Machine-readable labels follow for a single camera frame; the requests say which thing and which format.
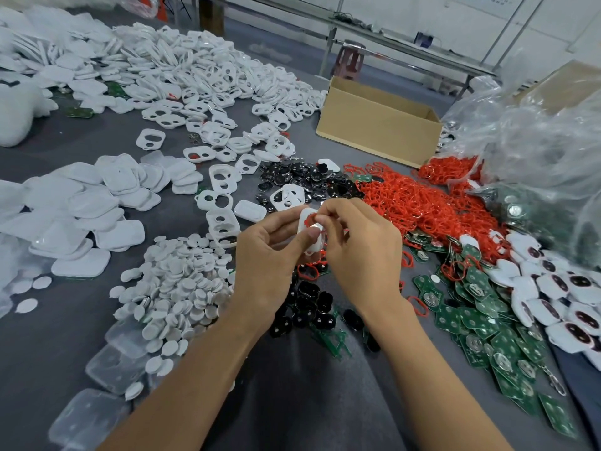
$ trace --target poster on wall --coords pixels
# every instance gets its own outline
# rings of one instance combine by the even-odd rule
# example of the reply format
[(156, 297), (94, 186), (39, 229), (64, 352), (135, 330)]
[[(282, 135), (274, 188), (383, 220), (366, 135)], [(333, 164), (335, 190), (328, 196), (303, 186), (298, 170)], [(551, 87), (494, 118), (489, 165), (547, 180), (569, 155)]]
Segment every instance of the poster on wall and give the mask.
[(485, 13), (509, 19), (522, 0), (454, 0)]

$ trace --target dark gray tabletop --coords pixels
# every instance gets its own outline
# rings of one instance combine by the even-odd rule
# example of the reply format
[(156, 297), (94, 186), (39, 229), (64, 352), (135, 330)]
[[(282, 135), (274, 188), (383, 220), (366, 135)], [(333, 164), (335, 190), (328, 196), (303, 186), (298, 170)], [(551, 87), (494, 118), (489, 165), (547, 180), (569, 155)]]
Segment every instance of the dark gray tabletop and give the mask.
[[(123, 11), (94, 17), (112, 24), (140, 21)], [(326, 83), (304, 73), (297, 76), (316, 88)], [(0, 179), (22, 182), (75, 161), (94, 163), (100, 155), (129, 153), (139, 158), (146, 152), (135, 145), (143, 128), (157, 128), (143, 120), (139, 111), (117, 115), (110, 109), (89, 120), (69, 118), (61, 110), (36, 120), (27, 139), (18, 147), (0, 150)], [(251, 114), (252, 100), (238, 100), (227, 109), (239, 125), (234, 136), (259, 122)], [(315, 134), (317, 115), (294, 123), (290, 139), (299, 156), (315, 162), (330, 158), (338, 165), (365, 165), (380, 160), (371, 154), (323, 139)], [(161, 151), (182, 156), (190, 146), (184, 128), (167, 131)], [(408, 174), (409, 168), (387, 162)], [(208, 165), (200, 171), (205, 174)], [(244, 176), (234, 203), (253, 200), (259, 175)], [(84, 373), (86, 363), (105, 345), (104, 334), (114, 323), (118, 307), (109, 289), (119, 284), (120, 273), (139, 266), (146, 247), (158, 235), (169, 238), (207, 232), (205, 212), (192, 196), (161, 192), (162, 202), (149, 212), (126, 210), (146, 228), (146, 241), (123, 253), (113, 253), (106, 271), (86, 281), (60, 278), (45, 290), (14, 296), (16, 301), (35, 297), (40, 301), (32, 313), (10, 313), (0, 320), (0, 437), (3, 450), (56, 450), (47, 432), (71, 398), (94, 382)], [(248, 225), (241, 221), (243, 228)], [(431, 273), (434, 263), (404, 269), (405, 295), (415, 295), (412, 277)], [(347, 301), (332, 275), (318, 280), (342, 307)], [(554, 432), (546, 419), (522, 412), (497, 390), (485, 371), (472, 369), (449, 334), (436, 329), (432, 317), (422, 326), (453, 370), (517, 451), (590, 450), (578, 415), (569, 398), (566, 403), (578, 422), (581, 439), (570, 440)], [(339, 326), (348, 330), (343, 323)], [(280, 339), (263, 337), (244, 364), (236, 389), (228, 396), (206, 441), (207, 450), (402, 450), (416, 449), (394, 379), (383, 354), (366, 352), (358, 336), (349, 331), (352, 357), (341, 361), (312, 340), (306, 329), (294, 329)], [(558, 372), (551, 356), (547, 364)], [(559, 398), (539, 374), (537, 390)], [(432, 418), (432, 433), (437, 419)]]

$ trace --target pile of black buttons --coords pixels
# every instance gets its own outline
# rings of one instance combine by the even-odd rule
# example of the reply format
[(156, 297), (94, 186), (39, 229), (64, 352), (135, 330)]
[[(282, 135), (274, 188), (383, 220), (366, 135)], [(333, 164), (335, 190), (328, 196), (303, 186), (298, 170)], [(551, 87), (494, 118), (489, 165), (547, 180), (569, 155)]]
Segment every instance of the pile of black buttons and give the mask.
[(269, 328), (273, 337), (289, 333), (293, 326), (305, 328), (313, 324), (320, 331), (328, 331), (336, 326), (336, 319), (330, 313), (334, 297), (327, 291), (309, 281), (298, 281), (297, 274), (292, 276), (286, 300), (275, 313), (275, 319)]
[(274, 186), (281, 187), (288, 183), (303, 187), (306, 204), (311, 203), (313, 199), (317, 201), (325, 201), (328, 197), (363, 199), (365, 196), (348, 175), (329, 171), (323, 164), (305, 163), (303, 158), (292, 157), (279, 163), (261, 162), (259, 169), (263, 182), (259, 184), (261, 192), (255, 196), (255, 199), (270, 213), (274, 212), (275, 208), (265, 192)]

